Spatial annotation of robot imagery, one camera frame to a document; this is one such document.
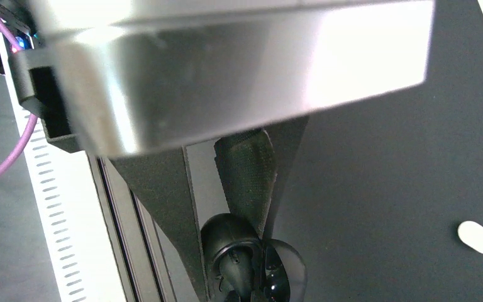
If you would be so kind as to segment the black earbud charging case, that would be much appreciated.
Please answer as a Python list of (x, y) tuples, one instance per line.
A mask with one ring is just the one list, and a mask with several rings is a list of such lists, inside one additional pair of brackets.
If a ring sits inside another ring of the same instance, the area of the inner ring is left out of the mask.
[(208, 301), (304, 301), (308, 272), (292, 245), (230, 213), (210, 218), (201, 238)]

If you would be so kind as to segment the white earbud charging case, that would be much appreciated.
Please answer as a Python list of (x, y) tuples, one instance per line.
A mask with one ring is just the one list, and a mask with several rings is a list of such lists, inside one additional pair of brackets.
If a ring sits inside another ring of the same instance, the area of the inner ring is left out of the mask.
[(459, 239), (476, 252), (483, 254), (483, 226), (475, 221), (464, 221), (457, 228)]

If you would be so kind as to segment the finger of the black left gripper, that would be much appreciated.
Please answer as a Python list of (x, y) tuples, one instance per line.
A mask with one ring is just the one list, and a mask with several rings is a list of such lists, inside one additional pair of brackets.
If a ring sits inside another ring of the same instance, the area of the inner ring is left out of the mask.
[(246, 219), (262, 238), (276, 181), (276, 157), (263, 129), (214, 144), (215, 163), (230, 213)]
[(207, 301), (201, 233), (185, 148), (110, 162), (179, 253), (198, 300)]

